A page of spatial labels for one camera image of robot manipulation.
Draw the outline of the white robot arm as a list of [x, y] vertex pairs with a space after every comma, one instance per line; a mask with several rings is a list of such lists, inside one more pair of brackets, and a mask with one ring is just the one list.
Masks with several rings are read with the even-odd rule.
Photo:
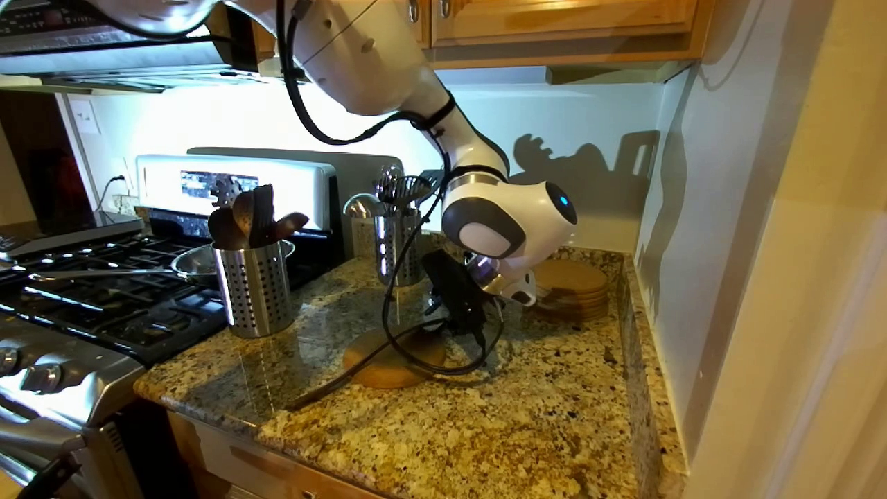
[[512, 184], [499, 145], [483, 136], [443, 80], [429, 71], [407, 19], [390, 0], [85, 0], [98, 15], [131, 35], [179, 40], [215, 3], [253, 17], [276, 43], [280, 75], [303, 129], [335, 145], [308, 114], [297, 75], [305, 73], [328, 98], [377, 125], [353, 136], [372, 139], [404, 119], [443, 155], [441, 229], [469, 254], [445, 269], [427, 262], [448, 316], [469, 313], [443, 279], [469, 279], [476, 291], [531, 309], [537, 287], [531, 269], [563, 248], [577, 229], [572, 197], [552, 180]]

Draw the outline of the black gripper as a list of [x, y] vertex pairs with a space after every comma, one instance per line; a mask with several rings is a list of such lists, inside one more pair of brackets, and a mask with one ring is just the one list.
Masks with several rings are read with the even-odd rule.
[[423, 306], [427, 319], [445, 319], [458, 337], [472, 337], [483, 353], [490, 349], [484, 337], [484, 309], [494, 304], [472, 273], [443, 251], [432, 251], [420, 259], [420, 269], [429, 280], [429, 299]]

